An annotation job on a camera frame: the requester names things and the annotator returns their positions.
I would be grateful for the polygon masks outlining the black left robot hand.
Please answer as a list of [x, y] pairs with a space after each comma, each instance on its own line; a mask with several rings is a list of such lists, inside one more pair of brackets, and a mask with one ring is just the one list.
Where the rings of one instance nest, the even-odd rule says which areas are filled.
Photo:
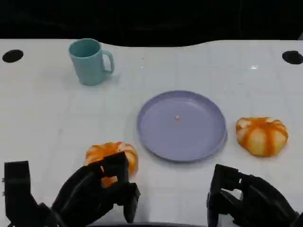
[[140, 191], [129, 182], [128, 159], [124, 152], [82, 166], [62, 186], [52, 210], [67, 227], [85, 227], [122, 206], [127, 223], [133, 223]]

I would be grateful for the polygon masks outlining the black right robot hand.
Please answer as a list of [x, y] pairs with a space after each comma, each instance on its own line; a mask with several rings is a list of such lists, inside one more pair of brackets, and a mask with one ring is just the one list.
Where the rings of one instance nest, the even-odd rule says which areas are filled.
[[240, 227], [301, 227], [303, 215], [264, 179], [216, 164], [207, 197], [207, 224], [231, 215]]

